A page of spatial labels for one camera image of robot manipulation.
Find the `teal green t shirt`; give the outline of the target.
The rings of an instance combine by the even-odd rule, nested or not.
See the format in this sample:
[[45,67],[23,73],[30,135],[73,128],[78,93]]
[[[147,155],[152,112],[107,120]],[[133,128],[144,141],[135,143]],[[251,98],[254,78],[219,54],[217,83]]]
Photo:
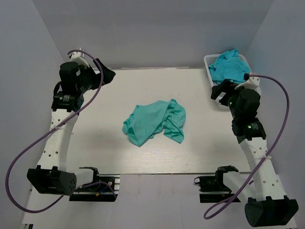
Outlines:
[[138,147],[160,132],[180,144],[184,140],[185,121],[186,110],[176,100],[159,100],[149,105],[137,105],[123,122],[122,132]]

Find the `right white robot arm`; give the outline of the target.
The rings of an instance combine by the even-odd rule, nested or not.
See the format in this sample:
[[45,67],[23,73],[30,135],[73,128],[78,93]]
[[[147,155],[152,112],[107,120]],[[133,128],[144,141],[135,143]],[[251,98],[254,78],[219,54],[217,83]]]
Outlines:
[[251,173],[243,179],[233,166],[219,167],[215,184],[220,190],[228,188],[233,196],[222,201],[222,211],[235,199],[244,203],[247,222],[252,227],[284,226],[289,223],[299,206],[284,191],[275,173],[266,133],[257,116],[260,94],[256,91],[259,79],[251,78],[238,86],[230,80],[212,87],[211,99],[227,106],[233,117],[232,131],[243,150]]

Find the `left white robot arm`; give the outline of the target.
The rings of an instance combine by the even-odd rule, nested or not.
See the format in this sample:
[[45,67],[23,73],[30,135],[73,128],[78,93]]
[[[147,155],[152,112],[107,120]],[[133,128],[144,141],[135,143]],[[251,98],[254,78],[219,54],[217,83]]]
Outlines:
[[81,167],[77,172],[67,171],[67,153],[74,125],[84,103],[84,94],[109,84],[115,72],[100,60],[102,72],[96,73],[84,61],[70,61],[60,65],[60,82],[53,90],[51,105],[51,134],[36,165],[27,172],[27,179],[41,194],[73,195],[75,189],[85,185],[89,190],[100,187],[101,179],[93,167]]

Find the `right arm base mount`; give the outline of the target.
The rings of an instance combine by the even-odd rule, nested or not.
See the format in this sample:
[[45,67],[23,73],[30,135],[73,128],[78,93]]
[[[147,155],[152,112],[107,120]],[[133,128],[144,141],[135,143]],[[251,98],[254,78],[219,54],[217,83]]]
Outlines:
[[215,176],[199,176],[193,182],[199,187],[200,203],[217,203],[234,195],[228,187],[218,184]]

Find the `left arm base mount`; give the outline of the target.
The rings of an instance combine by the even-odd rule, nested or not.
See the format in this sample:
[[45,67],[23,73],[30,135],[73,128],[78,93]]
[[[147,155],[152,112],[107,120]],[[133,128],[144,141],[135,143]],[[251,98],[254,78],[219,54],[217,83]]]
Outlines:
[[119,194],[120,175],[97,175],[93,182],[77,188],[70,202],[115,202]]

